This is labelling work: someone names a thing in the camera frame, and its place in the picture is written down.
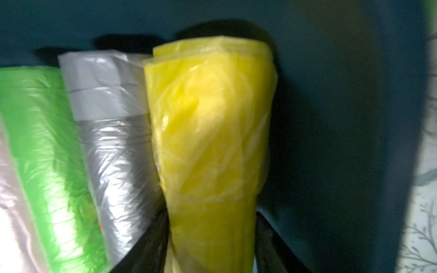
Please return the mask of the pale green roll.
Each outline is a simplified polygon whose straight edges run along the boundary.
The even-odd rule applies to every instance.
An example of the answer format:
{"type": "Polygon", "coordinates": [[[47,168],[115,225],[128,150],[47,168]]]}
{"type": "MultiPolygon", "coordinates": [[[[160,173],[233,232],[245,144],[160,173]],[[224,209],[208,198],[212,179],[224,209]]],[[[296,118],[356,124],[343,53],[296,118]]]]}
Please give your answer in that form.
{"type": "Polygon", "coordinates": [[[109,264],[60,69],[2,68],[1,118],[49,270],[107,272],[109,264]]]}

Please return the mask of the teal plastic storage box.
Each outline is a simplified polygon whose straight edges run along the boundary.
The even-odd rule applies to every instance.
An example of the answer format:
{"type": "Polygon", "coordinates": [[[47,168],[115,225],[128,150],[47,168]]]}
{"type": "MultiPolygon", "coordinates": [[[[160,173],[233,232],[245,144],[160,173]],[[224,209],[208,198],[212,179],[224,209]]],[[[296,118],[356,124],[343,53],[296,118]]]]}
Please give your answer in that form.
{"type": "Polygon", "coordinates": [[[392,273],[427,93],[422,1],[2,1],[1,66],[198,36],[275,54],[265,217],[314,273],[392,273]]]}

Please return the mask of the dark grey trash bag roll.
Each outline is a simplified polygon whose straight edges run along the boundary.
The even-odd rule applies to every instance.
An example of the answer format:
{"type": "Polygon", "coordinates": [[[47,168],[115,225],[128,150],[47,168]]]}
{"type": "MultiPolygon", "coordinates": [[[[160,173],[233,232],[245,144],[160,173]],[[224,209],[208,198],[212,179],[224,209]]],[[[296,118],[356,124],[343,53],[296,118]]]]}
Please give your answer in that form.
{"type": "Polygon", "coordinates": [[[58,58],[112,266],[165,206],[152,151],[146,59],[115,50],[58,58]]]}

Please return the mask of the yellow trash bag roll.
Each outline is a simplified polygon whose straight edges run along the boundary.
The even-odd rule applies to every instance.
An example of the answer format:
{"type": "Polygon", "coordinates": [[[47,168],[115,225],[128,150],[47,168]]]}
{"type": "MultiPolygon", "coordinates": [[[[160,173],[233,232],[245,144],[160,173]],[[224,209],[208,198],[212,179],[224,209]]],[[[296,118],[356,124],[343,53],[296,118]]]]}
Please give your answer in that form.
{"type": "Polygon", "coordinates": [[[277,87],[270,47],[216,36],[144,61],[152,144],[176,273],[250,273],[277,87]]]}

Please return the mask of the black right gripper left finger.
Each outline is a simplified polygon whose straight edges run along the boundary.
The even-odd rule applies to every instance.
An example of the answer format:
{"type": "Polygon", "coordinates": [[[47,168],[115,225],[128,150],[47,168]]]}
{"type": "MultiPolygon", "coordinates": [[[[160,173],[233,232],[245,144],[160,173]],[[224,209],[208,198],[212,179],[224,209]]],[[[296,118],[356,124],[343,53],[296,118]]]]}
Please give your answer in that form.
{"type": "Polygon", "coordinates": [[[163,273],[169,239],[167,209],[160,210],[138,242],[110,273],[163,273]]]}

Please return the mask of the pink trash bag roll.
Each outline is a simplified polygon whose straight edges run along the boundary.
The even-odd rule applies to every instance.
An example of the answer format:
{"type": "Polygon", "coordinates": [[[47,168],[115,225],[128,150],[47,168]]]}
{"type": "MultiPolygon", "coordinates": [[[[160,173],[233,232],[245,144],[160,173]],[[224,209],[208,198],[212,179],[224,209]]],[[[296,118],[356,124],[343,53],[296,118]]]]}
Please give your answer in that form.
{"type": "Polygon", "coordinates": [[[1,126],[1,272],[49,272],[1,126]]]}

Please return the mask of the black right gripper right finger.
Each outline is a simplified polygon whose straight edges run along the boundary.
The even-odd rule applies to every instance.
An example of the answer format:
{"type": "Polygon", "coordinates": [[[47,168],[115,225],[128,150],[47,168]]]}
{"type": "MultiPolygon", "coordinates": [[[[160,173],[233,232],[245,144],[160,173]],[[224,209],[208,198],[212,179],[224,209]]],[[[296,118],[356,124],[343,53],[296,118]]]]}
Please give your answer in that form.
{"type": "Polygon", "coordinates": [[[260,212],[257,212],[254,272],[310,273],[260,212]]]}

